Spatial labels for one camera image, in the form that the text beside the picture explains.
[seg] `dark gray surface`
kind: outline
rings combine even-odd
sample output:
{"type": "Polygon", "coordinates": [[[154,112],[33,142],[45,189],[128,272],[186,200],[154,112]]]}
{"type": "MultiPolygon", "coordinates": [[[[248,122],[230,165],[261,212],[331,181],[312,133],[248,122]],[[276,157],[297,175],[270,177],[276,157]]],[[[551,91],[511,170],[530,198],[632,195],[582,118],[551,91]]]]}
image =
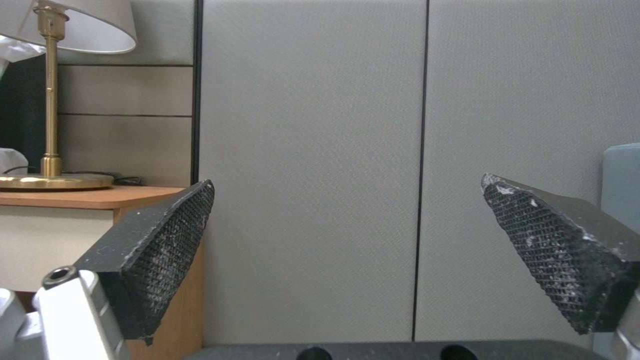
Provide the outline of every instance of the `dark gray surface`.
{"type": "Polygon", "coordinates": [[[347,343],[298,345],[233,345],[210,347],[185,360],[296,360],[307,348],[325,349],[332,360],[467,360],[441,357],[442,350],[461,345],[477,360],[603,360],[575,345],[556,341],[461,341],[456,343],[347,343]]]}
{"type": "Polygon", "coordinates": [[[213,205],[210,180],[131,210],[75,263],[91,270],[125,339],[152,336],[186,276],[213,205]]]}
{"type": "Polygon", "coordinates": [[[613,331],[640,279],[640,236],[582,199],[486,174],[484,198],[579,334],[613,331]]]}

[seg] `brass lamp base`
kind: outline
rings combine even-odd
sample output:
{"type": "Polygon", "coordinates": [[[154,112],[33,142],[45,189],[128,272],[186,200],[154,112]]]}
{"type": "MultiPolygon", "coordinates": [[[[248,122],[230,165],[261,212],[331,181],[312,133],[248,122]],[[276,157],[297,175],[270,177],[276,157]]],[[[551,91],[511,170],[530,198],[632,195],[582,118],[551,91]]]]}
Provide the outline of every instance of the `brass lamp base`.
{"type": "Polygon", "coordinates": [[[0,190],[72,190],[108,188],[113,178],[106,175],[0,175],[0,190]]]}

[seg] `white lamp shade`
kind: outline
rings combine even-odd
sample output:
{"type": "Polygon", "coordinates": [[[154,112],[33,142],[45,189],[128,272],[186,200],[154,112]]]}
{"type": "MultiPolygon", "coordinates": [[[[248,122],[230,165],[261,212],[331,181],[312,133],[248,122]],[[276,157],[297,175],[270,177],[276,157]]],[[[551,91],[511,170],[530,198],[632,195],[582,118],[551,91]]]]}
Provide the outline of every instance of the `white lamp shade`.
{"type": "MultiPolygon", "coordinates": [[[[35,0],[0,0],[0,35],[43,45],[35,0]]],[[[129,0],[48,0],[66,9],[65,38],[58,48],[93,54],[126,53],[136,47],[129,0]]]]}

